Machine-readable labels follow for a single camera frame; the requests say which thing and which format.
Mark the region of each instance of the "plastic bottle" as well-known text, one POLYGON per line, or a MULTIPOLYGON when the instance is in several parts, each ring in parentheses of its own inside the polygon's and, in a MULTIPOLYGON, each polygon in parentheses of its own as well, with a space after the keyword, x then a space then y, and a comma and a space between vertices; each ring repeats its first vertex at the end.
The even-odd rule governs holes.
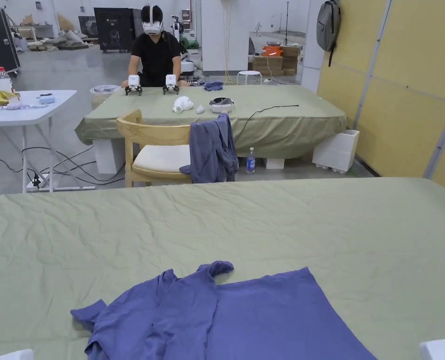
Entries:
POLYGON ((14 84, 12 82, 12 79, 10 79, 9 74, 6 73, 6 69, 3 66, 0 66, 0 79, 9 79, 10 80, 11 91, 14 94, 15 93, 14 84))
POLYGON ((6 69, 0 66, 0 79, 10 79, 10 76, 6 73, 6 69))
POLYGON ((249 147, 249 156, 247 157, 246 173, 252 175, 256 172, 256 158, 254 157, 254 147, 249 147))

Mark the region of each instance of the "headset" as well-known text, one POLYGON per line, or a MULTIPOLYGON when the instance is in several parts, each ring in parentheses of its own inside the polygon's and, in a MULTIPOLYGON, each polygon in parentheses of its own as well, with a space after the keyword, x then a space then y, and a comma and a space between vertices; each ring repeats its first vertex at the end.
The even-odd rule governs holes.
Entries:
POLYGON ((149 10, 149 19, 150 22, 143 22, 144 27, 144 33, 147 35, 159 35, 162 32, 163 29, 163 22, 159 21, 153 21, 153 11, 154 11, 154 5, 151 5, 151 8, 149 10))

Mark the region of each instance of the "green tablecloth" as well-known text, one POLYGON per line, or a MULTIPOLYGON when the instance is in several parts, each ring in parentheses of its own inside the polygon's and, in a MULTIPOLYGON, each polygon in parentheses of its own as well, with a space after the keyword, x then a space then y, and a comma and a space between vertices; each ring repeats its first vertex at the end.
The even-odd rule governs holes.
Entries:
POLYGON ((124 89, 120 89, 81 121, 76 128, 77 136, 85 144, 97 139, 121 138, 116 119, 135 109, 141 109, 144 122, 151 125, 213 120, 217 115, 210 111, 209 101, 218 97, 235 102, 230 117, 239 155, 246 154, 253 146, 260 158, 296 158, 327 137, 342 132, 347 125, 347 116, 341 109, 299 85, 229 85, 222 91, 211 92, 190 87, 181 88, 179 95, 189 97, 194 109, 174 113, 178 96, 174 93, 164 96, 160 88, 144 88, 142 96, 136 93, 125 96, 124 89), (201 115, 196 113, 199 105, 206 108, 201 115), (278 105, 299 106, 270 109, 248 121, 255 112, 278 105))
POLYGON ((445 338, 445 188, 242 181, 1 195, 0 355, 87 360, 70 309, 215 260, 235 266, 218 283, 308 266, 379 360, 419 360, 420 342, 445 338))

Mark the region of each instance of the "black cable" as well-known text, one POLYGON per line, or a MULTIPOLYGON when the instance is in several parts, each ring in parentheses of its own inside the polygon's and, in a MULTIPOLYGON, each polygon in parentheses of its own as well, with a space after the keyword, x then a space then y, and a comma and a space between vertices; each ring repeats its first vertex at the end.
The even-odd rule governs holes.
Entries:
MULTIPOLYGON (((119 175, 119 173, 120 173, 121 170, 124 168, 124 166, 125 166, 125 163, 122 164, 121 168, 118 170, 118 172, 117 172, 113 177, 107 179, 106 182, 104 182, 104 183, 102 183, 102 184, 98 184, 98 183, 95 183, 95 182, 87 181, 87 180, 84 180, 84 179, 79 178, 78 176, 76 176, 76 179, 79 179, 80 181, 84 181, 84 182, 87 182, 88 184, 92 184, 92 185, 109 185, 109 184, 113 184, 113 183, 115 183, 115 182, 122 181, 122 180, 125 179, 125 177, 123 177, 123 178, 121 178, 121 179, 117 179, 117 180, 114 180, 114 181, 109 181, 109 180, 111 180, 111 179, 114 179, 117 175, 119 175)), ((58 174, 58 175, 63 175, 63 176, 71 176, 70 174, 65 174, 65 173, 57 172, 57 171, 55 171, 54 173, 55 173, 55 174, 58 174)))
MULTIPOLYGON (((45 149, 45 150, 50 150, 50 148, 48 147, 44 147, 44 146, 31 146, 31 147, 26 147, 25 149, 22 149, 22 153, 24 153, 26 150, 31 150, 31 149, 45 149)), ((74 161, 72 161, 72 159, 70 159, 67 155, 62 154, 61 152, 56 150, 56 153, 58 153, 59 155, 62 155, 63 157, 65 157, 68 161, 70 161, 71 163, 73 163, 74 165, 76 165, 76 168, 80 168, 82 170, 83 173, 85 173, 86 175, 90 176, 92 179, 96 180, 96 181, 107 181, 107 180, 101 180, 96 178, 95 176, 89 174, 88 172, 86 172, 83 168, 81 168, 77 163, 75 163, 74 161)))
MULTIPOLYGON (((78 165, 78 166, 76 166, 76 167, 73 167, 73 168, 71 168, 70 170, 75 170, 76 168, 78 168, 78 167, 81 167, 81 166, 84 166, 84 165, 88 165, 88 164, 95 164, 97 161, 90 161, 90 162, 88 162, 88 163, 84 163, 84 164, 80 164, 80 165, 78 165)), ((125 166, 125 162, 122 164, 122 166, 120 167, 120 169, 118 170, 118 172, 114 175, 114 176, 112 176, 112 177, 110 177, 110 178, 108 178, 108 179, 106 179, 106 180, 101 180, 101 181, 110 181, 110 180, 112 180, 112 179, 114 179, 117 175, 119 175, 119 173, 121 172, 121 170, 124 168, 124 166, 125 166)), ((55 174, 58 174, 58 175, 66 175, 66 176, 70 176, 70 174, 67 174, 68 172, 58 172, 58 171, 54 171, 54 173, 55 174)))
MULTIPOLYGON (((20 170, 15 170, 15 169, 13 169, 12 167, 9 166, 8 163, 6 163, 6 162, 5 162, 4 160, 2 160, 1 158, 0 158, 0 162, 2 162, 5 166, 7 166, 7 168, 8 168, 11 172, 13 172, 14 174, 19 174, 20 172, 23 171, 23 168, 20 169, 20 170)), ((36 173, 33 169, 29 169, 29 168, 28 168, 27 170, 30 170, 31 172, 33 172, 33 173, 34 173, 34 176, 37 175, 37 173, 36 173)))
MULTIPOLYGON (((90 146, 89 148, 86 148, 84 151, 80 152, 79 154, 72 155, 70 158, 71 158, 71 159, 74 159, 75 157, 78 157, 79 155, 82 155, 83 153, 88 152, 88 151, 89 151, 91 148, 93 148, 93 147, 94 147, 94 145, 93 145, 93 146, 90 146)), ((62 163, 65 162, 65 161, 66 161, 66 160, 61 161, 61 162, 59 162, 58 164, 54 165, 54 168, 56 168, 57 166, 59 166, 60 164, 62 164, 62 163)), ((45 169, 41 170, 41 173, 45 172, 45 171, 48 170, 48 169, 49 169, 49 168, 46 167, 45 169)))
POLYGON ((254 115, 262 113, 262 112, 265 112, 266 110, 270 110, 270 109, 273 109, 273 108, 276 108, 276 107, 296 107, 296 106, 299 107, 299 105, 278 105, 278 106, 267 107, 265 109, 259 110, 258 112, 255 112, 254 114, 252 114, 250 116, 250 118, 248 118, 246 120, 246 123, 244 124, 244 127, 242 128, 242 130, 239 133, 239 135, 237 136, 237 138, 234 140, 234 144, 236 144, 236 142, 239 140, 239 138, 241 137, 242 133, 244 132, 244 130, 246 128, 247 123, 249 122, 250 119, 252 119, 254 117, 254 115))

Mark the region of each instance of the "backpack strap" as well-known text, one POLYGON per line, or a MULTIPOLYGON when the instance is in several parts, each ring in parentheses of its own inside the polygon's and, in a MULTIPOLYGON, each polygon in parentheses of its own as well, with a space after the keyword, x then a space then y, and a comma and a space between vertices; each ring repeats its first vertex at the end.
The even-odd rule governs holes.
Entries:
POLYGON ((332 47, 331 50, 331 54, 329 55, 329 65, 327 65, 328 67, 331 67, 331 63, 332 63, 332 54, 334 54, 334 50, 336 49, 336 44, 334 44, 334 46, 332 47))
MULTIPOLYGON (((334 34, 334 5, 338 5, 338 3, 336 2, 336 0, 330 0, 327 1, 327 3, 331 6, 331 32, 332 34, 334 34)), ((331 63, 332 63, 332 55, 334 54, 334 50, 336 49, 337 43, 334 43, 334 46, 332 46, 331 49, 331 54, 329 55, 329 64, 328 67, 331 67, 331 63)))

